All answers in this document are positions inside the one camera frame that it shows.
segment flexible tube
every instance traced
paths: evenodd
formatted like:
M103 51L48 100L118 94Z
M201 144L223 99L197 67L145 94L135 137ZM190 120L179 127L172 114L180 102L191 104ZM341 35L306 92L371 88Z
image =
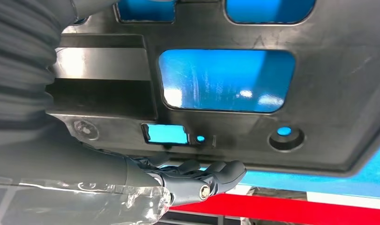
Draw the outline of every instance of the flexible tube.
M1 177L157 185L130 160L83 147L45 113L61 32L115 1L0 0Z

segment clear plastic wrap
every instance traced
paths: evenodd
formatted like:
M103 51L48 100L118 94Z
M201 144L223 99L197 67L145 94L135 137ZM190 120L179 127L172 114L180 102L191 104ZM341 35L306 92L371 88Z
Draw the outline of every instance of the clear plastic wrap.
M0 225L151 225L171 205L164 187L0 178Z

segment red strip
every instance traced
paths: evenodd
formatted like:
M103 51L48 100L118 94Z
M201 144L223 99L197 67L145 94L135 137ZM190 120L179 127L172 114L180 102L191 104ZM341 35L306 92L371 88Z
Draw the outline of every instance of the red strip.
M173 210L313 225L380 225L380 210L246 195L218 195Z

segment circular hole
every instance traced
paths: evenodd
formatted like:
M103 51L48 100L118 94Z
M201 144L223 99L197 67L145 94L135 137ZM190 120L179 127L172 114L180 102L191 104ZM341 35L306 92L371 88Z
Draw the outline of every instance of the circular hole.
M304 140L305 134L297 127L280 127L268 138L271 147L282 152L297 149Z
M277 133L281 136L289 136L292 134L292 129L290 127L280 127Z
M197 136L197 141L198 142L204 142L205 141L205 137L204 136Z

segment square hole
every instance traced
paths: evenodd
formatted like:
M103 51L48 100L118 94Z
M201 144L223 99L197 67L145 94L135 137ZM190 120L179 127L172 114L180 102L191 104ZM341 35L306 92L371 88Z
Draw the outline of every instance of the square hole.
M286 51L168 50L159 66L171 107L270 113L284 104L295 59Z
M305 19L315 0L227 0L227 15L235 23L297 23Z
M175 0L121 0L119 18L125 22L173 22Z

